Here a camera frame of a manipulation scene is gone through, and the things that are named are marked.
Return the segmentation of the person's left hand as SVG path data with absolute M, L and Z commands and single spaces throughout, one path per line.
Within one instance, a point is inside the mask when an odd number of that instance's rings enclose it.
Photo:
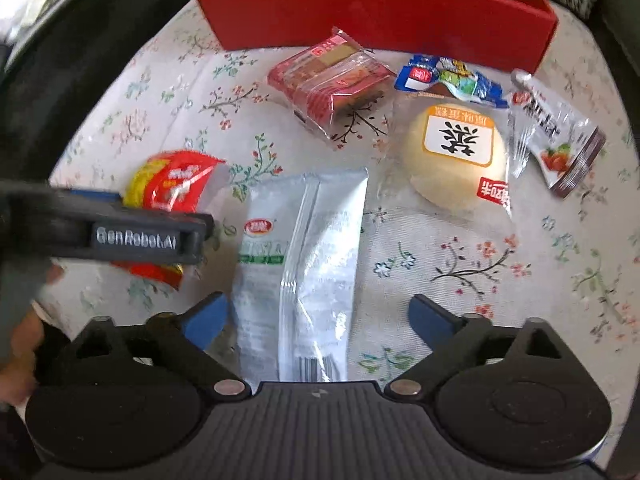
M 64 269 L 47 260 L 18 260 L 1 269 L 1 406 L 20 406 L 36 385 L 36 350 L 44 326 L 58 322 L 38 300 Z

